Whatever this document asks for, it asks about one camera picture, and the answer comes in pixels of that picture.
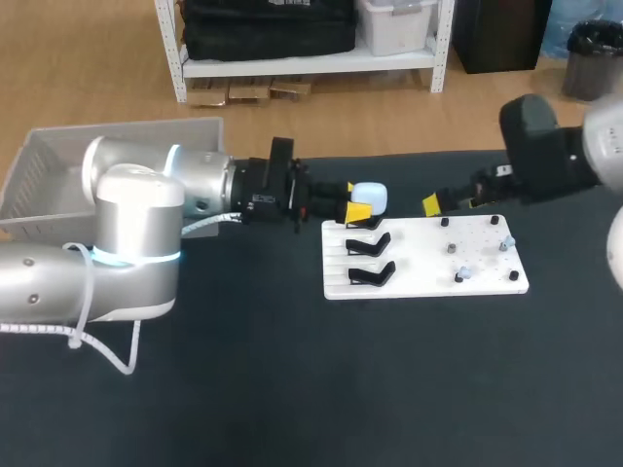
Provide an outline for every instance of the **dark table surface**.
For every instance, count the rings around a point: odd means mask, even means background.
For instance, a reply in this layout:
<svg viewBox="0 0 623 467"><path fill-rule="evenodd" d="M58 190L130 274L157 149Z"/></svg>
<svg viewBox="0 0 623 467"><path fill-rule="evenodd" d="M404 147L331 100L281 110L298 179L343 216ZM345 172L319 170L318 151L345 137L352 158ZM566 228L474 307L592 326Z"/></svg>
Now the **dark table surface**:
<svg viewBox="0 0 623 467"><path fill-rule="evenodd" d="M310 161L387 184L392 217L502 153ZM0 463L623 465L623 295L604 190L507 217L524 296L328 302L319 223L184 245L178 302L123 377L56 337L0 337ZM130 324L90 325L128 352Z"/></svg>

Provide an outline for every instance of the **metal shelf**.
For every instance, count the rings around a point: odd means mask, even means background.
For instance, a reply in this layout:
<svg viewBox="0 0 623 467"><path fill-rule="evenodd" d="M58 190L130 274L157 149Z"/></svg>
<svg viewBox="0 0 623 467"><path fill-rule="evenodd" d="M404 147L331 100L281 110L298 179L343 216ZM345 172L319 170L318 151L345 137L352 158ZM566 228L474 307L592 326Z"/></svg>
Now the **metal shelf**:
<svg viewBox="0 0 623 467"><path fill-rule="evenodd" d="M431 68L431 92L441 92L446 73L455 0L439 0L436 39L432 35L422 51L408 54L373 56L361 39L354 50L343 54L252 61L195 61L186 47L177 48L174 0L154 0L165 44L166 58L178 102L186 102L188 78L234 76L305 75L357 71L408 70Z"/></svg>
<svg viewBox="0 0 623 467"><path fill-rule="evenodd" d="M429 48L408 54L373 56L363 41L358 40L354 50L343 54L230 62L187 59L182 70L184 78L202 78L406 70L434 66L435 55Z"/></svg>

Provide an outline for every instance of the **trash can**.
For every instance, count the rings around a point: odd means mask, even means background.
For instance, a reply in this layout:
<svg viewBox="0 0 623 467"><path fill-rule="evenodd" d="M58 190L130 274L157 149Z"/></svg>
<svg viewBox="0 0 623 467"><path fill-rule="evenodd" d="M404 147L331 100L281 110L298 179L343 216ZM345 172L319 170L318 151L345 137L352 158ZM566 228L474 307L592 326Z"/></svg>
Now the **trash can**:
<svg viewBox="0 0 623 467"><path fill-rule="evenodd" d="M623 24L580 22L573 28L567 48L565 95L595 100L616 90L623 76Z"/></svg>

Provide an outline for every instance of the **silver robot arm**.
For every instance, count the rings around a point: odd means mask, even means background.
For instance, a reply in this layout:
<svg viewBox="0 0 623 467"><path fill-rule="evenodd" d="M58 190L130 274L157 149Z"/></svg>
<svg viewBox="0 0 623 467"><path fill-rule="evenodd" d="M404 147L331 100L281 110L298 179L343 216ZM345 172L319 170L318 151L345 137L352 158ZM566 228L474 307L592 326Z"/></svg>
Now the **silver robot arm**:
<svg viewBox="0 0 623 467"><path fill-rule="evenodd" d="M138 165L120 164L98 180L92 267L78 251L9 242L1 247L0 322L69 324L91 280L89 321L134 321L175 303L184 187Z"/></svg>
<svg viewBox="0 0 623 467"><path fill-rule="evenodd" d="M88 321L167 313L175 303L185 221L203 225L231 213L226 220L291 220L298 229L310 215L365 222L386 206L380 184L313 183L292 159L292 141L279 138L268 160L234 161L179 145L100 137L85 153L82 185L95 207L90 256L41 244L0 245L0 323L75 323L88 281Z"/></svg>

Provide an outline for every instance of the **black bag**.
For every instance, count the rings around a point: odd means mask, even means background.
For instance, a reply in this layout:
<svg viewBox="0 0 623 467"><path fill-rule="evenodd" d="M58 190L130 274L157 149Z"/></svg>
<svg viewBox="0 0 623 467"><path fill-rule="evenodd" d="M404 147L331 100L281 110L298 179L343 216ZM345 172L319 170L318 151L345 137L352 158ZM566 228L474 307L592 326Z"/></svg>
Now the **black bag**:
<svg viewBox="0 0 623 467"><path fill-rule="evenodd" d="M319 21L354 18L353 0L186 0L187 20Z"/></svg>
<svg viewBox="0 0 623 467"><path fill-rule="evenodd" d="M355 21L186 20L188 57L243 61L348 52Z"/></svg>

